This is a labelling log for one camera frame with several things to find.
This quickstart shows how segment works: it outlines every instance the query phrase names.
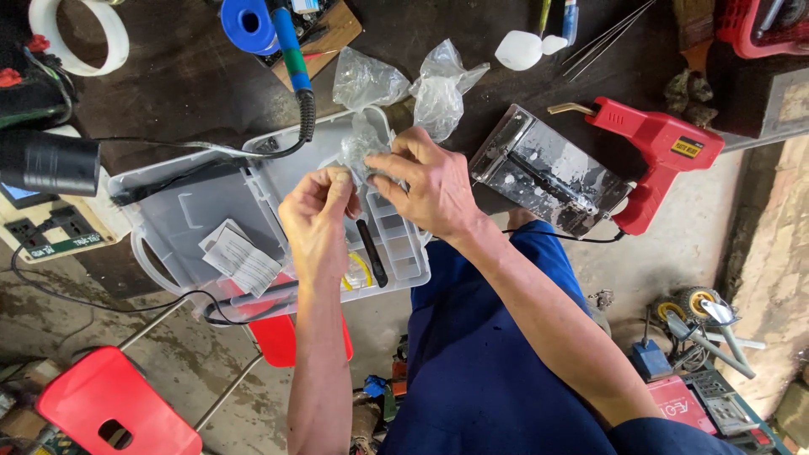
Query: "brass tip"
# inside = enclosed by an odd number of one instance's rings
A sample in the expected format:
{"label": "brass tip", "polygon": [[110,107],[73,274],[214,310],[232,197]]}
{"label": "brass tip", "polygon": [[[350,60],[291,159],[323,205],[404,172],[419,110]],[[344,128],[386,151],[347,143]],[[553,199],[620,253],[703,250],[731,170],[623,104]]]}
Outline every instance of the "brass tip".
{"label": "brass tip", "polygon": [[548,113],[552,115],[567,111],[579,111],[580,113],[585,113],[586,115],[595,117],[595,111],[593,109],[585,108],[584,106],[576,103],[557,104],[556,106],[551,106],[548,108]]}

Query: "outlet label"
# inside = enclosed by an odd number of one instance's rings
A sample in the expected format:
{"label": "outlet label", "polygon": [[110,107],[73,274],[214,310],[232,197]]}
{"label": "outlet label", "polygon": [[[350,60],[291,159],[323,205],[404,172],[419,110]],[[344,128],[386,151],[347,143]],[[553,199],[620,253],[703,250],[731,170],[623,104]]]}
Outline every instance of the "outlet label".
{"label": "outlet label", "polygon": [[86,248],[91,245],[96,245],[104,242],[104,238],[98,232],[86,234],[84,236],[74,237],[72,239],[63,240],[53,245],[43,245],[38,248],[26,249],[28,254],[34,259],[41,259],[43,257],[53,256],[54,254],[72,251],[74,249]]}

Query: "hand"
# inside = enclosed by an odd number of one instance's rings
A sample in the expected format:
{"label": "hand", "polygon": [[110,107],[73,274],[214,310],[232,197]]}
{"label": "hand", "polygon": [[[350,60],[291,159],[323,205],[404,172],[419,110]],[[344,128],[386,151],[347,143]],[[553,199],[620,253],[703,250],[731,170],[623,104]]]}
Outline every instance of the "hand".
{"label": "hand", "polygon": [[435,145],[418,126],[396,136],[391,152],[369,155],[365,163],[410,185],[405,192],[386,176],[371,177],[400,215],[451,243],[488,219],[472,197],[466,157]]}
{"label": "hand", "polygon": [[278,207],[302,286],[340,286],[349,267],[343,214],[362,213],[355,190],[348,169],[322,168],[304,176]]}

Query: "left hand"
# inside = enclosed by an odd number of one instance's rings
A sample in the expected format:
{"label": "left hand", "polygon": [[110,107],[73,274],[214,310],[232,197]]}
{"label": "left hand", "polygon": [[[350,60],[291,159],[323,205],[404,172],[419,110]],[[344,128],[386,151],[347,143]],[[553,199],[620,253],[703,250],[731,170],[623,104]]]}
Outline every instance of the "left hand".
{"label": "left hand", "polygon": [[343,215],[362,213],[355,190],[348,169],[322,168],[304,176],[278,207],[302,286],[340,286],[349,267]]}

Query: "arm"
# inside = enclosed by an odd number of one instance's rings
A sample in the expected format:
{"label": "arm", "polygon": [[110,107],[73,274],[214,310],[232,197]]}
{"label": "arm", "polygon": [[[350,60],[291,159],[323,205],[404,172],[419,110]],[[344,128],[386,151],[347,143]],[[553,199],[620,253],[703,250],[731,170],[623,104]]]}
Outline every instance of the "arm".
{"label": "arm", "polygon": [[351,175],[343,168],[307,174],[278,213],[299,280],[287,451],[347,453],[351,375],[340,310],[340,279],[348,270],[343,214],[356,219],[360,213]]}
{"label": "arm", "polygon": [[397,136],[392,152],[371,156],[366,163],[404,179],[410,191],[374,176],[379,192],[405,218],[449,242],[483,274],[554,374],[612,426],[637,417],[661,417],[621,350],[477,208],[463,155],[436,146],[418,128]]}

